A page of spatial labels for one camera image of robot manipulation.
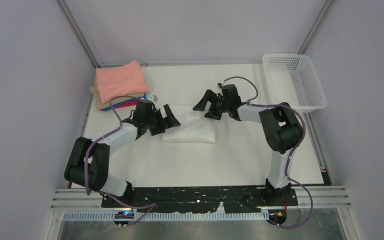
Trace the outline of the white printed t-shirt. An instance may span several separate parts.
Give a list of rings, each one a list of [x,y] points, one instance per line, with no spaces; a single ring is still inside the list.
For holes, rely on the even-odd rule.
[[[214,144],[216,143],[216,123],[205,118],[191,106],[171,105],[170,109],[180,126],[168,129],[162,134],[164,143]]]

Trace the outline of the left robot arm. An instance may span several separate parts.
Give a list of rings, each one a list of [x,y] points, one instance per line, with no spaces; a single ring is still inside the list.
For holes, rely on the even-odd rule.
[[[166,116],[151,100],[140,99],[128,118],[119,119],[115,129],[96,139],[77,138],[64,171],[65,180],[83,186],[88,195],[98,192],[121,207],[132,208],[132,183],[110,174],[110,156],[147,132],[155,136],[181,126],[169,105],[163,109]]]

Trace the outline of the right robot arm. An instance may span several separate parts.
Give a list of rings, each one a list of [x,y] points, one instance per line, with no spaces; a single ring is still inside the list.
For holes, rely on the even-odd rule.
[[[265,180],[264,198],[271,205],[286,202],[291,193],[290,163],[295,150],[305,136],[296,113],[286,102],[265,106],[241,100],[234,84],[221,86],[221,92],[206,90],[201,100],[192,108],[205,113],[205,118],[220,120],[222,114],[236,121],[261,124],[270,149],[271,166]]]

